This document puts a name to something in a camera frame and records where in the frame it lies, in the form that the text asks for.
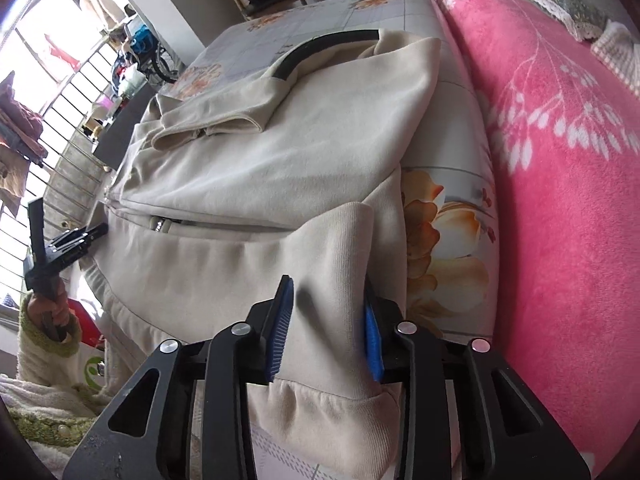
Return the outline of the person left hand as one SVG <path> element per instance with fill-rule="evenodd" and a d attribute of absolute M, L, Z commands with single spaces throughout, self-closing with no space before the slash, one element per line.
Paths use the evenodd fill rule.
<path fill-rule="evenodd" d="M 43 317 L 50 314 L 54 326 L 66 326 L 70 322 L 70 308 L 64 282 L 56 280 L 55 300 L 33 294 L 27 304 L 27 315 L 38 330 L 43 330 Z"/>

